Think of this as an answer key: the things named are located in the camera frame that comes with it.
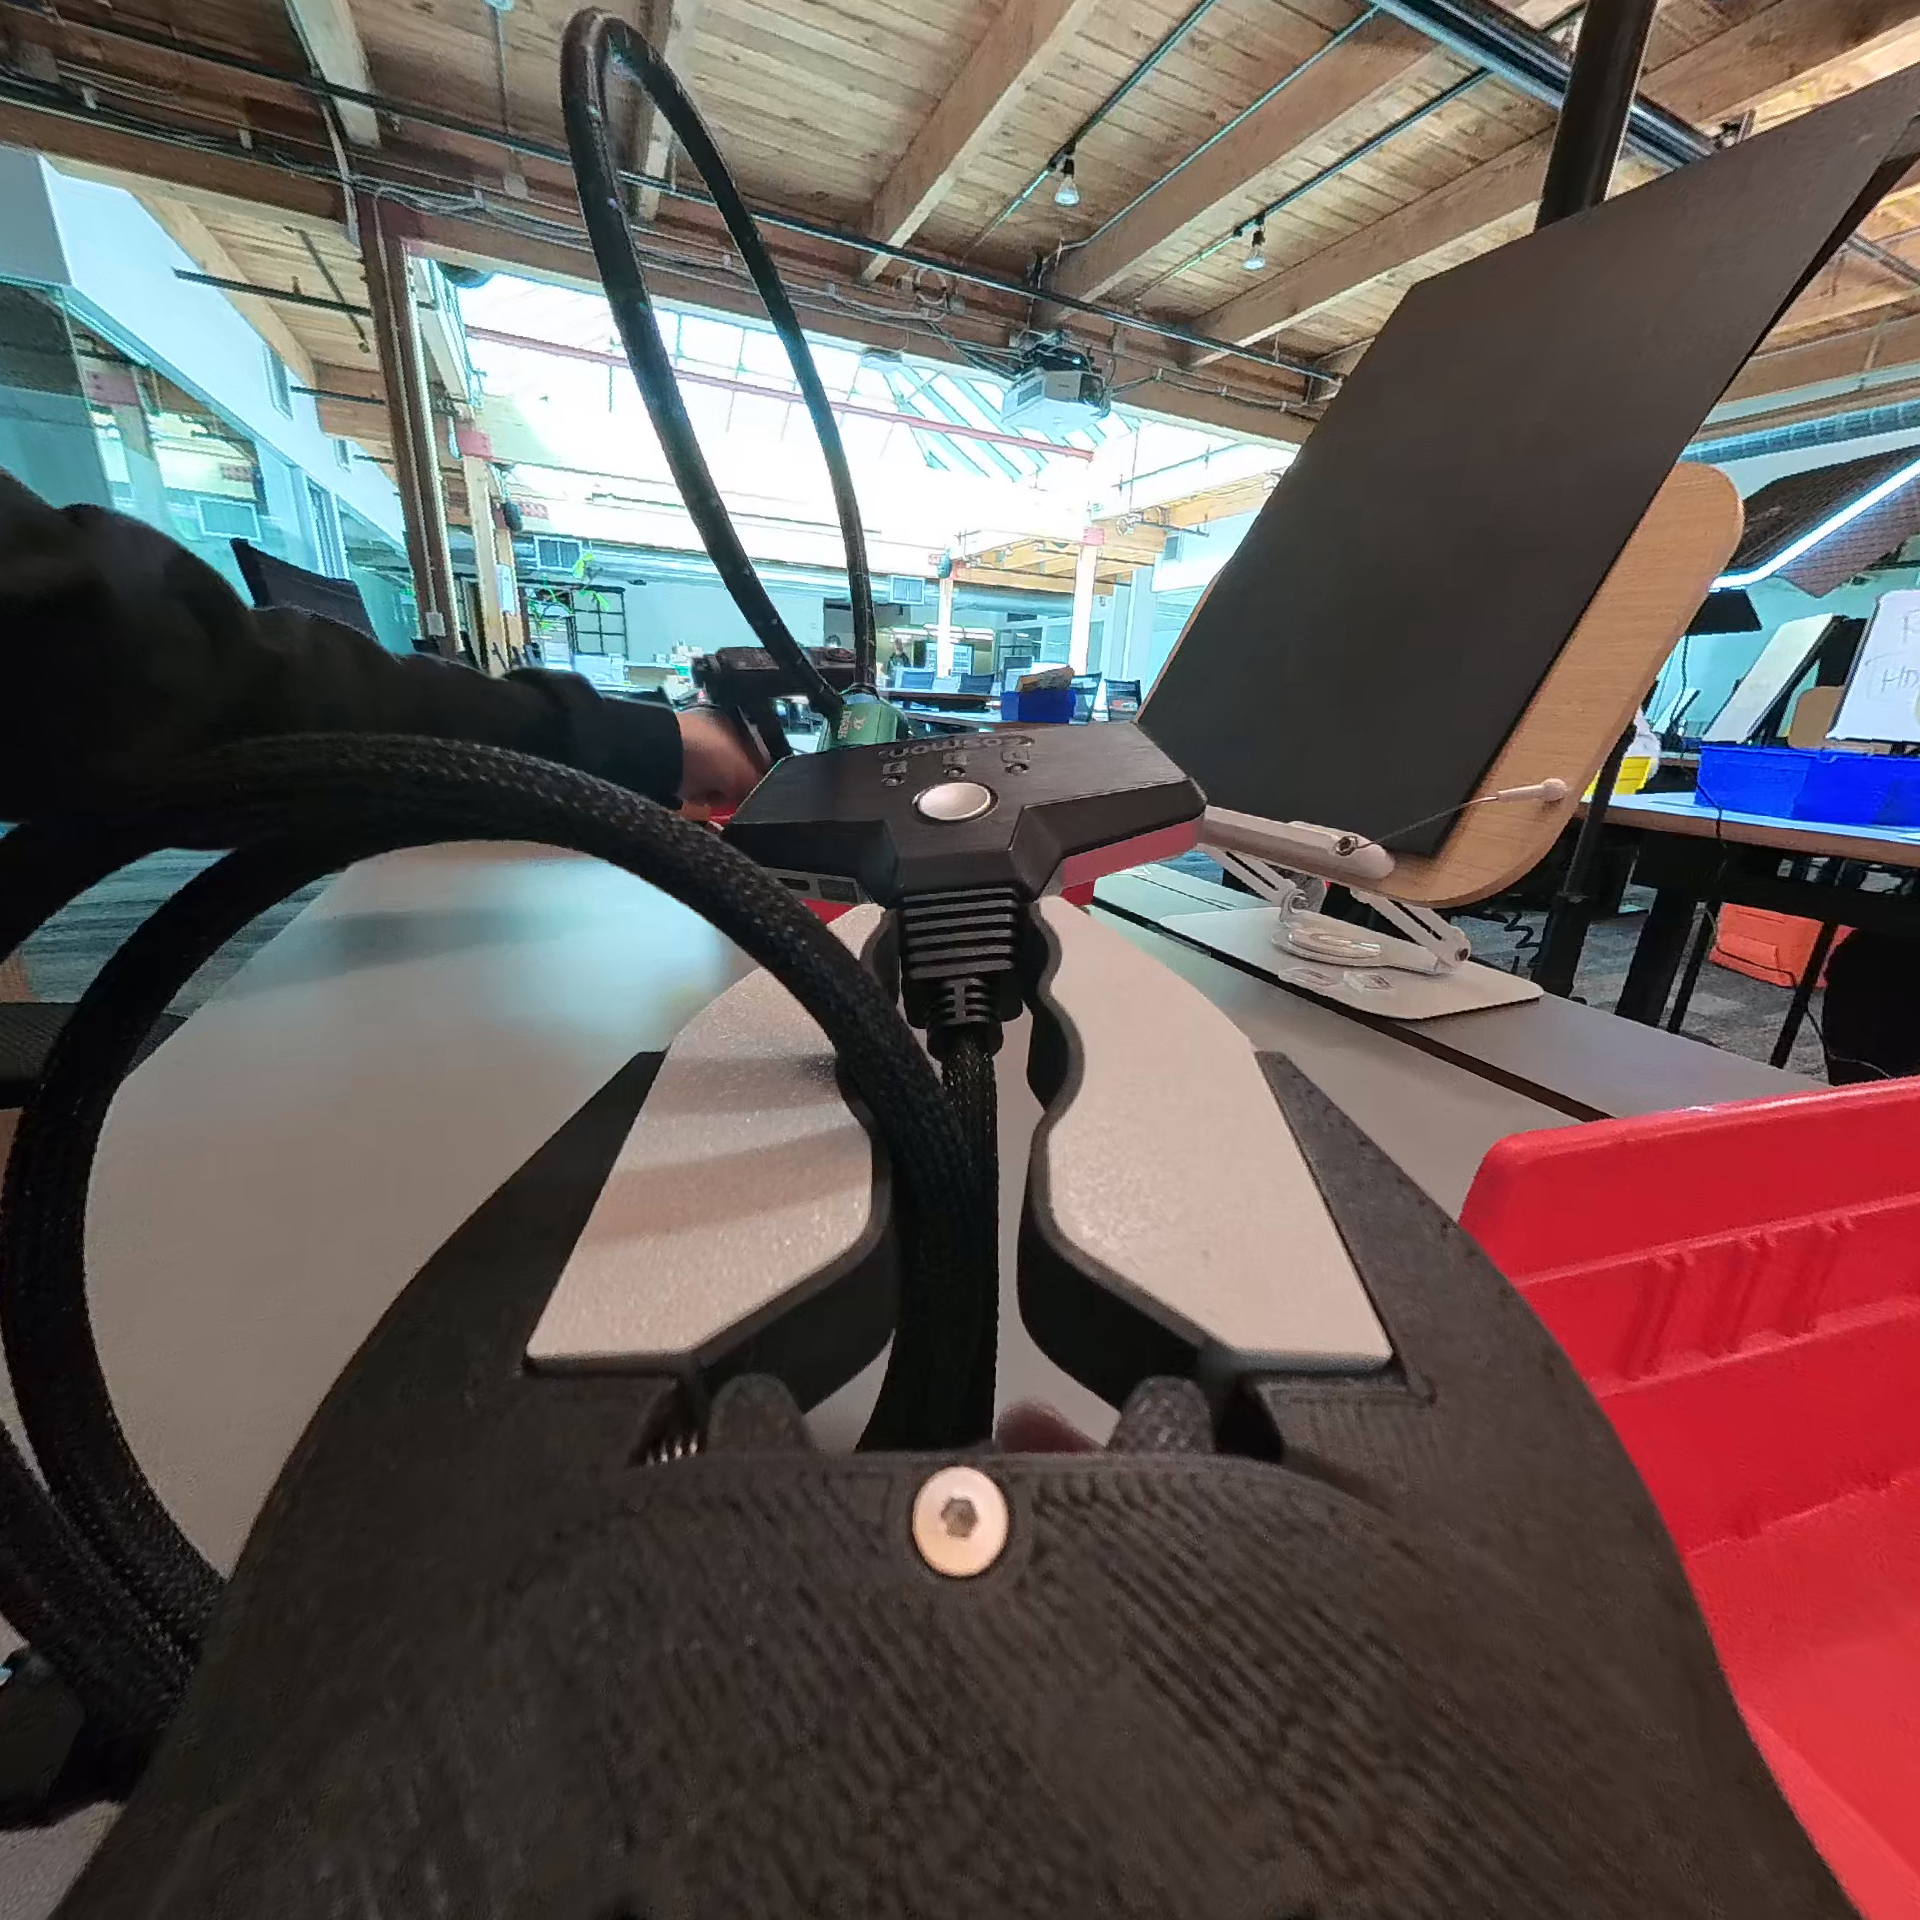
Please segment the person's left forearm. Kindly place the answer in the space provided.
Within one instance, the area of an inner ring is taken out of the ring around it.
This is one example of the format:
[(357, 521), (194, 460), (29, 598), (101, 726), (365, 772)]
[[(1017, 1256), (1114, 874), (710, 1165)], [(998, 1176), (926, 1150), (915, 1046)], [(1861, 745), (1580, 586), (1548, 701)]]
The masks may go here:
[(586, 679), (490, 679), (343, 622), (251, 609), (137, 518), (3, 477), (3, 820), (23, 825), (237, 740), (433, 735), (524, 751), (668, 807), (698, 786), (682, 719)]

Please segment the white sign board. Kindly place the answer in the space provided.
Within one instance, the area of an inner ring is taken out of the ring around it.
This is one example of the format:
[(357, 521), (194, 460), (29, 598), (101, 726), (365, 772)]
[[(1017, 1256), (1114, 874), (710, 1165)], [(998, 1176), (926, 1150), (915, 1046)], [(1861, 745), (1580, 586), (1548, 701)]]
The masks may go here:
[(1920, 592), (1885, 592), (1861, 638), (1854, 672), (1828, 726), (1828, 740), (1917, 745)]

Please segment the person's left hand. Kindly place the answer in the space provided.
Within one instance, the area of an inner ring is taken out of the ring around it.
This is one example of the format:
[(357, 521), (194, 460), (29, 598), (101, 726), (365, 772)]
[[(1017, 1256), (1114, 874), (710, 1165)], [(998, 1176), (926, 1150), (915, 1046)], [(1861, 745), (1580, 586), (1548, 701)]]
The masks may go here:
[(690, 820), (726, 820), (771, 769), (756, 735), (726, 710), (678, 710), (678, 740), (678, 812)]

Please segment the grey desk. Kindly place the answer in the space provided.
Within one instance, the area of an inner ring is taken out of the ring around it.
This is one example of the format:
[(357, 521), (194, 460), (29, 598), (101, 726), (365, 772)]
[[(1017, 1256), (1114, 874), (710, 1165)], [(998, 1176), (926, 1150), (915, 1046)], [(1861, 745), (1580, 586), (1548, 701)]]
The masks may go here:
[[(206, 1544), (142, 1782), (61, 1914), (1692, 1912), (1653, 1767), (1732, 1863), (1781, 1809), (1571, 1361), (1391, 1119), (1250, 1030), (1387, 1329), (1379, 1376), (1145, 1378), (1121, 1447), (815, 1447), (907, 1360), (948, 1112), (828, 1037), (879, 1247), (716, 1369), (526, 1343), (661, 1057), (762, 966), (618, 865), (350, 865), (110, 1081), (79, 1269), (107, 1409)], [(834, 1373), (852, 1310), (852, 1385)]]

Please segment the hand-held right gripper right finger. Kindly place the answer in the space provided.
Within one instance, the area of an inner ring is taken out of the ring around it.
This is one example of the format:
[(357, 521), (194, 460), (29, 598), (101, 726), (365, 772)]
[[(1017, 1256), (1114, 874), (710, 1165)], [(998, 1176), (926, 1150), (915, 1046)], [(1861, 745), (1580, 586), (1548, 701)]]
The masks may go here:
[(1379, 1376), (1373, 1297), (1258, 1046), (1082, 908), (1036, 902), (1020, 1313), (1105, 1400), (1261, 1376)]

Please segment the ceiling projector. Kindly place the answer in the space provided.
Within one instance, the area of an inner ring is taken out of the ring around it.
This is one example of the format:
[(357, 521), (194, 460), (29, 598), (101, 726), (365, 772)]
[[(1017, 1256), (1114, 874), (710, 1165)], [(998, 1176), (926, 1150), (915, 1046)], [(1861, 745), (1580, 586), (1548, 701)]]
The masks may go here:
[(1107, 377), (1087, 352), (1063, 341), (1029, 343), (998, 398), (998, 424), (1007, 433), (1065, 433), (1090, 429), (1114, 409)]

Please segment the light panel on tripod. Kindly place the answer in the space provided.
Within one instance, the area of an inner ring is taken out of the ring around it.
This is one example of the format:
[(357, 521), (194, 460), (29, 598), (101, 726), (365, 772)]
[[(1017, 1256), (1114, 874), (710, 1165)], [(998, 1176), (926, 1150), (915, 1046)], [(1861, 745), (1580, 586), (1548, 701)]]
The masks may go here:
[(1716, 592), (1785, 581), (1819, 596), (1897, 558), (1917, 532), (1917, 448), (1791, 471), (1743, 501)]

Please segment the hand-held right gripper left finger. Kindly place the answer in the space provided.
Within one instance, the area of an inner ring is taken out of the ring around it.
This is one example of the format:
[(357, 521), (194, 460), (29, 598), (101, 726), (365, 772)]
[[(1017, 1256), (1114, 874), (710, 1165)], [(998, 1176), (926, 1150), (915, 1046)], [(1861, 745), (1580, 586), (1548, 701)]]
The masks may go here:
[(534, 1369), (716, 1369), (879, 1247), (882, 1161), (769, 966), (673, 1040), (526, 1343)]

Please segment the white board stand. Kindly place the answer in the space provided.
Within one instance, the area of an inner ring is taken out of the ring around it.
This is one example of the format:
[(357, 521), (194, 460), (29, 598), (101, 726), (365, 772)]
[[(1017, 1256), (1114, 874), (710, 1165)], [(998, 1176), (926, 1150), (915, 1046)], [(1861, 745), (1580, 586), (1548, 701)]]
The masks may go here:
[(1546, 989), (1477, 960), (1428, 902), (1385, 889), (1397, 856), (1372, 833), (1210, 805), (1198, 846), (1263, 904), (1276, 980), (1397, 1024), (1492, 1012)]

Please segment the blue plastic bin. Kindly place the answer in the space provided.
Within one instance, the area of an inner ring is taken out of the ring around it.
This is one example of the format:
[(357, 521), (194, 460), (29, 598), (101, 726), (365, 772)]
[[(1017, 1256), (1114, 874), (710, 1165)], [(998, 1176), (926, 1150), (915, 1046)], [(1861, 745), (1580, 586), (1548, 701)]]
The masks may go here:
[(1917, 829), (1917, 758), (1837, 749), (1701, 748), (1697, 805), (1807, 825)]

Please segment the red bin with black divider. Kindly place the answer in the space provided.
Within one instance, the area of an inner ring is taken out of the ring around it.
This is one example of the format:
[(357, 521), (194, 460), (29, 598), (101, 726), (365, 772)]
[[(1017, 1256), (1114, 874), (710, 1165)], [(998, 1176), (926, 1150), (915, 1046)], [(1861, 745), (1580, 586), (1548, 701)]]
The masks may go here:
[(1917, 1088), (1508, 1136), (1459, 1215), (1683, 1553), (1794, 1813), (1917, 1914)]

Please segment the black switch hub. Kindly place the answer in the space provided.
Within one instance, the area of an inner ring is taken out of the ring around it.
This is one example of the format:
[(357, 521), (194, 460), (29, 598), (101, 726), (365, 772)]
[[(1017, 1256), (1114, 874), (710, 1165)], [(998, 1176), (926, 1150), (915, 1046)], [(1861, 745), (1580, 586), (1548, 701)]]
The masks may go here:
[(995, 1052), (1067, 854), (1201, 825), (1202, 790), (1134, 724), (996, 726), (783, 758), (722, 829), (766, 871), (850, 878), (895, 938), (930, 1054)]

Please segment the black braided cable green plugs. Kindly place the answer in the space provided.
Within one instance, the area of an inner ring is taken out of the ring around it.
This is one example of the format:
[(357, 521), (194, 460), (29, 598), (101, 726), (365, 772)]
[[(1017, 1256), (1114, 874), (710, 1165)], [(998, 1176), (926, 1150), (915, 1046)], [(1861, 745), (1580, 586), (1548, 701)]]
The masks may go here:
[[(843, 537), (852, 613), (852, 669), (847, 687), (834, 687), (794, 630), (786, 629), (737, 532), (729, 506), (713, 481), (698, 431), (689, 417), (678, 374), (657, 321), (657, 306), (642, 276), (641, 254), (621, 198), (621, 174), (626, 165), (618, 157), (612, 110), (609, 104), (609, 87), (614, 71), (621, 71), (635, 84), (693, 160), (797, 382), (814, 439), (822, 452), (833, 505)], [(902, 718), (877, 690), (874, 572), (847, 449), (774, 256), (713, 144), (707, 120), (666, 55), (646, 34), (633, 22), (597, 6), (580, 9), (565, 28), (561, 47), (561, 108), (567, 133), (567, 157), (614, 330), (708, 561), (733, 598), (737, 609), (753, 629), (762, 650), (769, 653), (774, 672), (822, 718), (829, 748), (852, 749), (895, 743), (902, 733)]]

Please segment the wood edged desk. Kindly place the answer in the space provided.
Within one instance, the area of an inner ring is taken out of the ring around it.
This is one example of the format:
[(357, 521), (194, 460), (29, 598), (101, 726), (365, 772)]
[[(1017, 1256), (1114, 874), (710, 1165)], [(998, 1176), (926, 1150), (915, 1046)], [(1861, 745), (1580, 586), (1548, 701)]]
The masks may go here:
[(1917, 935), (1917, 833), (1798, 823), (1708, 807), (1694, 796), (1610, 800), (1605, 823), (1636, 836), (1631, 878), (1653, 890), (1617, 1012), (1675, 1032), (1726, 904), (1811, 921), (1814, 945), (1766, 1055), (1787, 1068), (1841, 928)]

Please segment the red plastic bin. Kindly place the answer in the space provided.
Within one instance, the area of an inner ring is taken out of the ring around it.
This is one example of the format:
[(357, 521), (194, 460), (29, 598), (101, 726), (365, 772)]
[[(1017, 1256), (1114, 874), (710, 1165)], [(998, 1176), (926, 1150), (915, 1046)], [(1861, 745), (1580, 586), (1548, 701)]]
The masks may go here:
[[(1198, 823), (1186, 823), (1145, 831), (1107, 848), (1067, 854), (1063, 865), (1039, 890), (1045, 896), (1065, 896), (1076, 904), (1090, 904), (1098, 879), (1189, 853), (1195, 842)], [(805, 900), (806, 908), (822, 921), (836, 921), (852, 908), (868, 904), (874, 900), (874, 896), (850, 878), (789, 868), (771, 868), (771, 872), (791, 896)]]

